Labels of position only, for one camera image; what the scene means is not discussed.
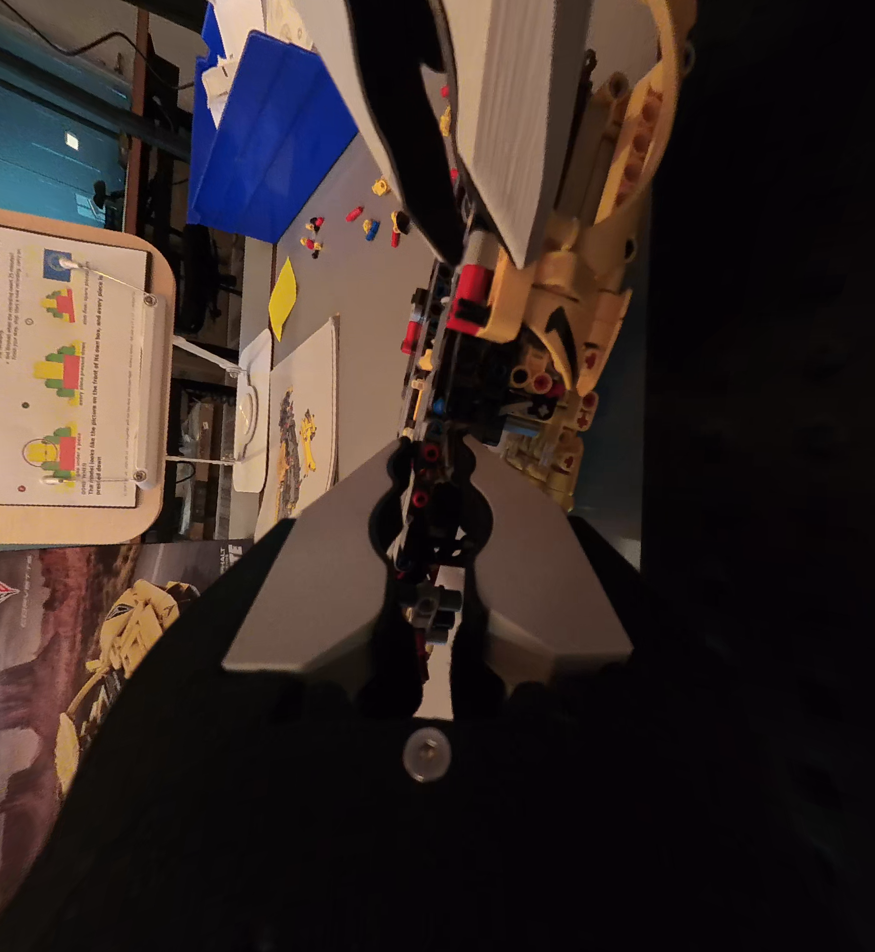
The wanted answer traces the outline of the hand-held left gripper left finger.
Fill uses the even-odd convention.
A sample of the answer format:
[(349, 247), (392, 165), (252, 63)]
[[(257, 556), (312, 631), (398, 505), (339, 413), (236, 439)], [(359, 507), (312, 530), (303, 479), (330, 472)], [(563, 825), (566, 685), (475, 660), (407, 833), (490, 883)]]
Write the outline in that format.
[(374, 718), (417, 712), (417, 641), (387, 559), (413, 457), (413, 443), (396, 439), (290, 523), (225, 654), (225, 671), (337, 684)]

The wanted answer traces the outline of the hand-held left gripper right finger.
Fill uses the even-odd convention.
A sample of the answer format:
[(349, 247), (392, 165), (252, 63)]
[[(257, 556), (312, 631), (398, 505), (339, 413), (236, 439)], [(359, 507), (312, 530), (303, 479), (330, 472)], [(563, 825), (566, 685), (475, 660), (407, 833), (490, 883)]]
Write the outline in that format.
[(451, 660), (455, 719), (496, 716), (508, 689), (628, 660), (633, 642), (567, 514), (473, 436), (467, 505), (479, 529)]

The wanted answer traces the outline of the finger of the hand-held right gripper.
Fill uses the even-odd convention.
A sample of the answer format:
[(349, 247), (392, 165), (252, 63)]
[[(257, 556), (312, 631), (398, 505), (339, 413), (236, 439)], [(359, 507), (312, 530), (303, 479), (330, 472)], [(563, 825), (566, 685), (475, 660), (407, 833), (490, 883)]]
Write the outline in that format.
[(444, 72), (425, 1), (294, 6), (379, 170), (435, 256), (458, 262), (458, 210), (445, 139), (422, 68)]
[(590, 1), (445, 1), (458, 170), (518, 268), (539, 254), (559, 189)]

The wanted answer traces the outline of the yellow toy car model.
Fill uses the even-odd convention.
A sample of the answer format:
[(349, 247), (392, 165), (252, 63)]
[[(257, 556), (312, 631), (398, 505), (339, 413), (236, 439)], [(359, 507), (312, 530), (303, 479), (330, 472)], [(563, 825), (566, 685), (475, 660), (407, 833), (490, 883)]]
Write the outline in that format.
[(420, 643), (445, 638), (459, 620), (464, 592), (434, 580), (443, 566), (466, 568), (478, 541), (464, 437), (564, 512), (573, 506), (580, 436), (593, 421), (598, 379), (629, 307), (632, 292), (622, 281), (647, 202), (628, 236), (593, 227), (598, 141), (608, 103), (628, 88), (615, 74), (586, 102), (539, 259), (516, 267), (472, 217), (442, 316), (417, 332), (404, 430), (416, 440), (416, 458), (393, 559), (399, 605)]

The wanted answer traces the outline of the blue storage bin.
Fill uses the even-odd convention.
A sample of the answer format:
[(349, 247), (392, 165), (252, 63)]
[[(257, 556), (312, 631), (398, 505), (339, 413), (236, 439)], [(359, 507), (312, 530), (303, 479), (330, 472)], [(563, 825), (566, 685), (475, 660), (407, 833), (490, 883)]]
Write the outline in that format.
[(316, 52), (250, 39), (219, 125), (195, 61), (187, 223), (274, 244), (358, 130)]

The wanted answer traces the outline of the crumpled white paper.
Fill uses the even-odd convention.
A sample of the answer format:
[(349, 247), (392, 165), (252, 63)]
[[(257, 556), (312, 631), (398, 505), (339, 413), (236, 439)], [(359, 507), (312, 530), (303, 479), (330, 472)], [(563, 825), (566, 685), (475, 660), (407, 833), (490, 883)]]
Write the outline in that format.
[(236, 81), (239, 67), (252, 43), (250, 36), (261, 33), (310, 53), (316, 50), (299, 10), (293, 1), (210, 1), (204, 27), (215, 28), (218, 39), (205, 32), (212, 65), (201, 69), (200, 77), (208, 109), (215, 125)]

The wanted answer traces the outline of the scatter of small bricks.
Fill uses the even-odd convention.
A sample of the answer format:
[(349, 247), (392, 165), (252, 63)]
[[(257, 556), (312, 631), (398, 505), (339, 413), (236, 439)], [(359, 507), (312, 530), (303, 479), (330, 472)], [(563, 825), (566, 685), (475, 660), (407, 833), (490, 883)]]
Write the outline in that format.
[[(372, 193), (376, 197), (386, 197), (393, 192), (389, 180), (384, 176), (378, 176), (372, 185)], [(367, 217), (364, 214), (364, 206), (355, 206), (345, 215), (343, 220), (347, 224), (355, 222), (360, 223), (363, 239), (371, 244), (376, 240), (378, 234), (383, 232), (383, 222), (377, 218)], [(401, 240), (411, 231), (412, 223), (410, 214), (404, 208), (396, 208), (391, 212), (389, 226), (389, 246), (397, 248)], [(313, 259), (319, 258), (324, 250), (324, 244), (321, 240), (321, 232), (325, 228), (326, 217), (323, 215), (314, 215), (304, 224), (304, 232), (300, 238), (300, 245), (307, 250)]]

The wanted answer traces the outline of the open instruction booklet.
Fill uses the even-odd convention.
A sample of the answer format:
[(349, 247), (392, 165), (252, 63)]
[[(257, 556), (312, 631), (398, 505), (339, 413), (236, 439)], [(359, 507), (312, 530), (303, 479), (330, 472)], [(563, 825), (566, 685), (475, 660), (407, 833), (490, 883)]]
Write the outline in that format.
[(338, 474), (339, 316), (331, 316), (270, 374), (266, 480), (258, 541), (325, 494)]

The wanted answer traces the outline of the yellow paper sheet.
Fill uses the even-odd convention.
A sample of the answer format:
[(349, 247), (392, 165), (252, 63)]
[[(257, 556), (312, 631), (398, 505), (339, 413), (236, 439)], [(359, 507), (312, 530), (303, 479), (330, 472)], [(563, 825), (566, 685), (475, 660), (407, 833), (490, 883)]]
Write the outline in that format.
[(275, 340), (281, 342), (284, 327), (298, 300), (298, 280), (290, 258), (277, 272), (277, 278), (268, 302), (269, 326)]

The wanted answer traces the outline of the black office chair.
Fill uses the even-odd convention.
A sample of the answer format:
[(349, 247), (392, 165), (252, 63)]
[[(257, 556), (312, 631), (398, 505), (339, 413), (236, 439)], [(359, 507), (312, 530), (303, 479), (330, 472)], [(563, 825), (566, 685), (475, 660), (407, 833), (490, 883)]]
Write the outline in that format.
[(182, 230), (182, 271), (176, 328), (198, 333), (208, 317), (217, 318), (220, 292), (241, 296), (237, 278), (220, 271), (217, 244), (206, 226), (186, 224)]

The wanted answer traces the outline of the black pole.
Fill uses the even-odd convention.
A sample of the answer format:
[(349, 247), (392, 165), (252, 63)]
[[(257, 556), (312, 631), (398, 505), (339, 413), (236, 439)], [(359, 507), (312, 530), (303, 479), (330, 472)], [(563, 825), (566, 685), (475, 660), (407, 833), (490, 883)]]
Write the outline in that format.
[(42, 105), (52, 110), (76, 115), (84, 120), (96, 118), (94, 125), (112, 128), (137, 138), (149, 146), (165, 151), (175, 159), (188, 164), (191, 160), (191, 146), (188, 137), (160, 127), (155, 122), (122, 109), (100, 97), (94, 92), (82, 89), (39, 65), (0, 47), (0, 69), (15, 75), (28, 84), (27, 87), (14, 85), (15, 91), (34, 94), (34, 88), (42, 91), (39, 98)]

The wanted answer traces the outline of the toy car set box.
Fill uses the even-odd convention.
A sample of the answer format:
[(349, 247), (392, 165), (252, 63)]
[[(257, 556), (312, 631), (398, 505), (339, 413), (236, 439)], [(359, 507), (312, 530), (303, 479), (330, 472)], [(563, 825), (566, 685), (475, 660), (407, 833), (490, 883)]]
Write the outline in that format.
[(0, 911), (148, 650), (252, 545), (0, 550)]

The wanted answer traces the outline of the wooden board document stand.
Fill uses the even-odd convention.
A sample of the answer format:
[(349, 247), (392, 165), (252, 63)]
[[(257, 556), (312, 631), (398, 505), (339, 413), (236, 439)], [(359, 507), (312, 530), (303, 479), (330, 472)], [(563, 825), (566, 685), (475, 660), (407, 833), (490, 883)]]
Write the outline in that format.
[(0, 209), (0, 225), (28, 232), (69, 237), (84, 242), (140, 248), (150, 253), (148, 307), (145, 344), (142, 357), (141, 409), (137, 445), (145, 471), (136, 472), (136, 504), (129, 509), (0, 506), (0, 545), (70, 545), (133, 541), (151, 528), (158, 519), (169, 490), (167, 470), (174, 465), (211, 464), (242, 467), (249, 460), (247, 447), (237, 443), (237, 458), (204, 459), (174, 456), (168, 446), (170, 399), (173, 387), (173, 354), (181, 350), (219, 366), (239, 385), (239, 403), (259, 410), (267, 389), (257, 394), (252, 369), (268, 373), (268, 359), (259, 364), (243, 356), (237, 361), (223, 358), (174, 333), (177, 285), (163, 256), (143, 239), (124, 232), (111, 232), (81, 224), (51, 220), (26, 213)]

